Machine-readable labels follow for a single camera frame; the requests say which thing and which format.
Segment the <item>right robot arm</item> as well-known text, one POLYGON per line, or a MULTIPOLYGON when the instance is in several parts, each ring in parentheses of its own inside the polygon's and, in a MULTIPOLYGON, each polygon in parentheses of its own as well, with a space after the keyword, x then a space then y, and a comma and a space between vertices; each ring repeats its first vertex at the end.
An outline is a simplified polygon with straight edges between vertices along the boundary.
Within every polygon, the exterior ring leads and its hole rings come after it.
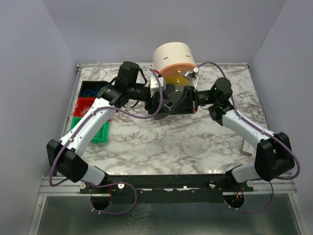
POLYGON ((185 86, 180 99, 170 108, 171 115, 194 114, 199 106, 209 105, 212 120, 246 140, 255 150, 252 164, 238 166, 228 172, 232 181, 271 181, 295 166, 289 137, 263 129, 248 120, 229 102, 232 96, 231 83, 227 78, 218 78, 208 91, 197 91, 185 86))

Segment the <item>black cable spool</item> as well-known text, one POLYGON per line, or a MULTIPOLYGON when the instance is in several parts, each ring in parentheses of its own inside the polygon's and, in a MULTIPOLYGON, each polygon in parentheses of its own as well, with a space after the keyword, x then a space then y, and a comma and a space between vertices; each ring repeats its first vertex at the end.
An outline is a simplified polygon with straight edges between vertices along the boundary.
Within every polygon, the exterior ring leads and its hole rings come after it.
POLYGON ((182 95, 183 87, 183 85, 176 86, 173 83, 166 84, 166 89, 163 91, 162 107, 158 114, 154 116, 155 120, 161 120, 170 115, 170 111, 182 95))

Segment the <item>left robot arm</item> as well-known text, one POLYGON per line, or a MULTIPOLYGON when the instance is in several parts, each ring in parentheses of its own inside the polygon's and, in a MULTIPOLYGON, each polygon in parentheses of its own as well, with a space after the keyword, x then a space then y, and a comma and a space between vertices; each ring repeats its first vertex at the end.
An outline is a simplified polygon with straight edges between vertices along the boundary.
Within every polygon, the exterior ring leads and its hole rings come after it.
POLYGON ((91 166, 82 159, 82 155, 90 141, 100 128, 120 112, 134 118, 146 119, 156 116, 163 105, 163 77, 151 70, 156 81, 156 88, 137 83, 140 66, 134 62, 123 62, 118 75, 112 82, 106 82, 100 89, 96 99, 87 113, 59 141, 50 140, 47 144, 48 160, 51 166, 50 176, 54 171, 61 173, 68 180, 76 183, 86 182, 99 186, 107 176, 106 172, 91 166), (155 112, 148 116, 138 116, 122 110, 129 100, 141 102, 155 101, 158 105, 155 112))

